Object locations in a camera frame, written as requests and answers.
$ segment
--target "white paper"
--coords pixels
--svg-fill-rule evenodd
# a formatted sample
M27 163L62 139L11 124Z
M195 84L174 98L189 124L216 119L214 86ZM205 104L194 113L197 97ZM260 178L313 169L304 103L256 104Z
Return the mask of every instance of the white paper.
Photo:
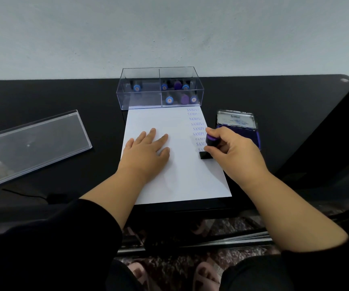
M156 128L155 140L167 133L164 147L171 148L167 165L143 188L136 205L231 196L219 164L214 159L200 159L206 126L199 106L128 111L123 147L142 131Z

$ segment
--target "black shirt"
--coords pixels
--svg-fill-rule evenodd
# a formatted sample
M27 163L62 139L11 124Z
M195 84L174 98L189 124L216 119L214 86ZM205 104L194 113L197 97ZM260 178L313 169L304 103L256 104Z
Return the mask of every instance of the black shirt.
M76 200L48 220L0 234L0 287L104 290L121 241L118 223L104 208ZM318 252L284 251L282 257L298 289L349 285L349 241Z

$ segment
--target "wall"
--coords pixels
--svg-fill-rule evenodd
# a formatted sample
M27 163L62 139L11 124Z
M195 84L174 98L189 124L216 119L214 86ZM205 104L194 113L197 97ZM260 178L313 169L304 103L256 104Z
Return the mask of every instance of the wall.
M0 79L349 75L349 0L0 0Z

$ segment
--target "purple cap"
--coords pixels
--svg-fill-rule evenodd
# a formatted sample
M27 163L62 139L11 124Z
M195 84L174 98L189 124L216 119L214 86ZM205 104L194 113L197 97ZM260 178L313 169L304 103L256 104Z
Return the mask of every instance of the purple cap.
M181 95L181 104L189 104L189 96L186 94Z
M182 89L182 83L180 81L175 81L173 84L173 87L175 90L181 90Z
M220 143L220 138L215 138L215 137L212 137L211 135L207 134L206 143L207 143L207 146L216 147Z

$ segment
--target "cord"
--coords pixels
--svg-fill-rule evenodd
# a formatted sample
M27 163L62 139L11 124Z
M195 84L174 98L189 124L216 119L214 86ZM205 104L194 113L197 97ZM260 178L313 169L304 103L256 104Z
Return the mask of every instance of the cord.
M17 194L17 195L20 195L20 196L33 197L33 198L41 198L41 199L45 200L46 202L48 202L48 200L47 200L45 197L42 197L42 196L25 195L25 194L18 193L18 192L15 192L15 191L12 191L12 190L8 190L8 189L2 189L2 190L3 190L3 191L6 191L6 192L10 192L10 193Z

